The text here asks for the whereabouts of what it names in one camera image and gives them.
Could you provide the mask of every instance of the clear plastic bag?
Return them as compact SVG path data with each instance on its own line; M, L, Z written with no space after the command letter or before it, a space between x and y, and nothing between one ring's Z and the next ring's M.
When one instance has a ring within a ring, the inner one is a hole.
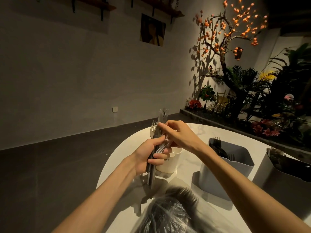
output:
M134 232L239 232L208 203L199 200L189 188L171 186L149 204Z

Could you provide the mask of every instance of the dark floor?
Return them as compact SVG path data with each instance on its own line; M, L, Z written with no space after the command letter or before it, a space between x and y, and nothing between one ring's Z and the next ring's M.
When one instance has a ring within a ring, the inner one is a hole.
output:
M95 190L115 148L152 120L0 151L0 232L51 232Z

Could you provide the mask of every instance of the white cup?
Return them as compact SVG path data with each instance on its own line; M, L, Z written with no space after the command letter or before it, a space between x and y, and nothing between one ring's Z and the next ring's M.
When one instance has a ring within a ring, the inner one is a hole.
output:
M160 172L173 173L177 169L177 163L180 157L181 148L172 147L172 152L169 158L164 160L164 164L157 166L156 169Z

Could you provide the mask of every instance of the wall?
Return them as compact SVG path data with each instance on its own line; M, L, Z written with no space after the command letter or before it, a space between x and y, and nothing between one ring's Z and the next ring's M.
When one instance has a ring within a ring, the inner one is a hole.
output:
M0 150L177 113L193 91L192 17L223 10L221 1L180 0L185 17L166 22L164 46L139 41L139 0L109 0L104 12L70 0L0 0ZM254 66L260 46L239 62ZM227 57L234 65L233 56ZM113 106L119 107L112 113Z

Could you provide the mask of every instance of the white round table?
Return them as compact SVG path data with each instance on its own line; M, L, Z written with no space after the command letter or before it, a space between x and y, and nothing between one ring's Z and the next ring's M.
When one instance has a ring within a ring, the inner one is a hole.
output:
M188 125L192 131L207 144L209 138L220 137L223 141L245 147L249 151L255 164L252 172L248 176L248 179L253 180L266 153L266 148L269 148L270 146L225 129L193 123L188 123ZM150 138L149 131L150 128L146 128L131 135L115 149L101 172L97 187L106 180L126 156L130 155L141 143ZM189 185L197 195L201 196L211 204L221 215L231 221L241 232L251 232L231 201L213 196L202 191L197 185L195 185L195 181L193 180L195 180L195 176L198 174L201 164L202 162L199 158L183 149L177 171L172 175L165 176L164 180L165 182L169 182L172 178L177 176ZM131 232L135 223L139 219L140 213L151 202L154 193L146 194L147 192L148 190L146 189L146 186L143 187L139 181L132 183L131 187L128 188L112 212L104 231L107 233ZM311 216L305 219L305 222L311 226Z

